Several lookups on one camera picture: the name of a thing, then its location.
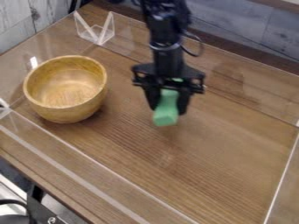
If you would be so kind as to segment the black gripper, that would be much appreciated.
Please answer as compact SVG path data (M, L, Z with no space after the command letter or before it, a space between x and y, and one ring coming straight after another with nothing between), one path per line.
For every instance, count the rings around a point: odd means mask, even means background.
M150 45L154 62L132 66L134 84L144 88L151 110L161 101L161 88L179 91L177 102L179 115L187 113L193 94L205 93L206 74L185 63L181 44L170 46Z

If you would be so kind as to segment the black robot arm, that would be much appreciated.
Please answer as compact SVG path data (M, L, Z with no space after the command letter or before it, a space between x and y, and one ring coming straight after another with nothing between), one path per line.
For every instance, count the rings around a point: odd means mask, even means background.
M186 0L132 0L140 6L147 29L150 31L150 49L154 61L136 64L131 70L132 82L144 90L151 109L158 108L162 91L174 90L179 97L175 107L179 115L187 113L194 94L205 93L206 73L191 67L183 54L199 57L183 46L183 35L191 24L191 11Z

